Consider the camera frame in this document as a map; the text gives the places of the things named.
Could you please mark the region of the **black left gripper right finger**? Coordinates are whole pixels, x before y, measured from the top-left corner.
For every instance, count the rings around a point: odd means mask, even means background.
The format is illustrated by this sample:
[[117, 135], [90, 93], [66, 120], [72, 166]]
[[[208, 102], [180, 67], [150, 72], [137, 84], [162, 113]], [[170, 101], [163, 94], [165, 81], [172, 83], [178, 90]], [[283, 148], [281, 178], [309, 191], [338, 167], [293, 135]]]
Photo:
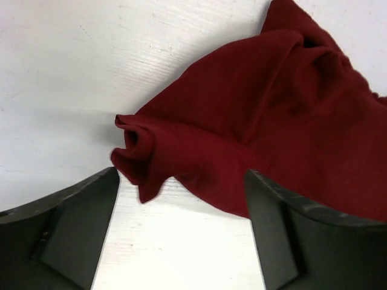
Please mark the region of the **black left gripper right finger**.
[[386, 224], [334, 210], [249, 170], [244, 188], [267, 289], [386, 288]]

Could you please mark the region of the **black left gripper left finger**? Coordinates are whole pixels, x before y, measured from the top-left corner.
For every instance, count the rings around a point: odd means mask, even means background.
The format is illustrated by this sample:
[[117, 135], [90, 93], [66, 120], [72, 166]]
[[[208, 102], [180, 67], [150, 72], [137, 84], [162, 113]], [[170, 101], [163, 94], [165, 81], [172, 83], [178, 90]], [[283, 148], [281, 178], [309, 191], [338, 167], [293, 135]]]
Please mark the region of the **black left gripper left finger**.
[[91, 289], [120, 178], [108, 167], [1, 212], [1, 289]]

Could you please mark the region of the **dark red t shirt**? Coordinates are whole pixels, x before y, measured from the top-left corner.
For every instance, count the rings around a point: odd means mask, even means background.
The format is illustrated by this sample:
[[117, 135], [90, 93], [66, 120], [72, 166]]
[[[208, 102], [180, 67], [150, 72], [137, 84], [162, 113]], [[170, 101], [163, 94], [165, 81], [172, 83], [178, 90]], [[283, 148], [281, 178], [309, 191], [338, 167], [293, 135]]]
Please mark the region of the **dark red t shirt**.
[[344, 213], [386, 220], [386, 98], [293, 1], [272, 1], [259, 35], [193, 63], [133, 115], [113, 165], [142, 203], [176, 178], [247, 217], [253, 169]]

